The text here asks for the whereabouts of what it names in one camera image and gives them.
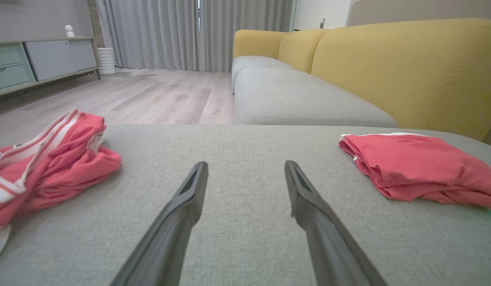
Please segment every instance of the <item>gray curtain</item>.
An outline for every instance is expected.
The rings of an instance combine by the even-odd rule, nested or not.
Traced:
[[[118,67],[220,72],[231,70],[235,31],[288,31],[293,2],[103,1]]]
[[[233,36],[240,29],[289,31],[293,0],[200,0],[199,64],[231,71]]]

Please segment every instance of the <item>folded red cloth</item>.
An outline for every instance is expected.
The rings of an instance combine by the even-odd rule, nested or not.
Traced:
[[[16,215],[56,206],[120,168],[100,146],[104,119],[77,109],[23,145],[0,149],[0,226]]]
[[[342,135],[339,147],[390,199],[421,197],[491,208],[491,168],[441,139],[409,133]]]

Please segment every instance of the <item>white ribbed pot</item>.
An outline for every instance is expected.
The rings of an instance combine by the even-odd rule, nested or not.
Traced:
[[[116,74],[115,68],[115,51],[114,48],[97,48],[100,58],[101,75],[113,75]]]

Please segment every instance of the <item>wooden floor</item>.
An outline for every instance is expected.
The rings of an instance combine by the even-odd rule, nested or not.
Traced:
[[[84,76],[6,100],[0,137],[10,144],[73,107],[103,116],[107,125],[230,124],[233,116],[230,73],[120,69],[102,80]]]

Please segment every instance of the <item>gray cabinet door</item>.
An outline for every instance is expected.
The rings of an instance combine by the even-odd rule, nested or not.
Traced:
[[[91,40],[69,40],[70,54],[77,71],[97,67]]]
[[[78,71],[69,41],[26,42],[24,46],[38,81]]]

